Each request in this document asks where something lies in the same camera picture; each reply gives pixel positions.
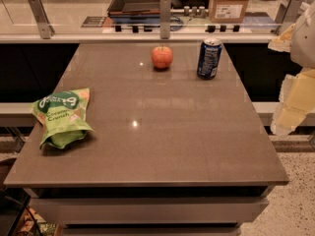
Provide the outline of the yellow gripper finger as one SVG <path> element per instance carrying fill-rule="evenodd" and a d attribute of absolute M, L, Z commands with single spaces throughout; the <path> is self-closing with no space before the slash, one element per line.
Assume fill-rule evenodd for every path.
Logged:
<path fill-rule="evenodd" d="M 315 70 L 303 68 L 296 76 L 286 75 L 273 114 L 272 133 L 286 136 L 315 109 Z"/>
<path fill-rule="evenodd" d="M 291 38 L 294 27 L 295 24 L 292 24 L 286 28 L 283 33 L 281 33 L 268 44 L 268 48 L 278 52 L 289 53 L 291 50 Z"/>

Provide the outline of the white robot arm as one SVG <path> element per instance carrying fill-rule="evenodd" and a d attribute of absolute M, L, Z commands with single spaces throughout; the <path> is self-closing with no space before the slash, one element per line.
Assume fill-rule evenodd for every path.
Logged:
<path fill-rule="evenodd" d="M 288 52 L 291 61 L 302 67 L 296 76 L 284 77 L 273 114 L 272 133 L 286 136 L 315 110 L 315 2 L 268 47 Z"/>

